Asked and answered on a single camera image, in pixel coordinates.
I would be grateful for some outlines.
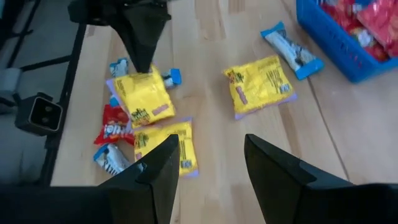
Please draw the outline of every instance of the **white candy bar wrapper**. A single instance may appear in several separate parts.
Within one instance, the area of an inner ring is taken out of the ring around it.
[[[101,146],[94,155],[94,161],[111,175],[117,175],[131,165],[114,144]]]

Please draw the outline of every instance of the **wooden tabletop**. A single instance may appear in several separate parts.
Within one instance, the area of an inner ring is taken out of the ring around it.
[[[295,18],[295,1],[178,0],[159,41],[155,64],[180,68],[171,90],[178,119],[193,116],[200,175],[180,179],[173,223],[264,223],[243,154],[246,133],[355,184],[398,182],[398,76],[393,72],[353,85]],[[283,21],[288,35],[325,62],[324,71],[298,81],[282,62],[298,100],[234,120],[222,71],[275,52],[261,30]],[[52,185],[98,185],[110,178],[93,162],[109,92],[108,65],[126,51],[110,27],[86,30]],[[120,148],[133,159],[133,148]]]

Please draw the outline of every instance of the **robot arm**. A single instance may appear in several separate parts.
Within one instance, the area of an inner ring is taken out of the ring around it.
[[[74,0],[70,20],[111,26],[120,36],[137,72],[148,72],[165,23],[171,19],[165,0]]]

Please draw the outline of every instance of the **yellow candy wrapper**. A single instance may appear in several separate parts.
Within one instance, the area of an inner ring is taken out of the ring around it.
[[[192,141],[192,119],[168,126],[151,126],[134,132],[134,154],[136,160],[142,158],[169,135],[178,134],[180,148],[180,177],[198,175],[198,162]]]
[[[128,110],[133,129],[175,115],[160,72],[155,66],[151,66],[151,70],[113,79],[114,89]]]
[[[296,97],[277,55],[224,71],[234,103],[235,118]]]

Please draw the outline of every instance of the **blue plastic basket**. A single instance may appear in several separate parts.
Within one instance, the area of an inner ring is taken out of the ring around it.
[[[369,4],[371,0],[356,0]],[[317,4],[317,0],[297,0],[298,23],[353,83],[379,75],[398,66],[398,58],[380,63],[369,55]]]

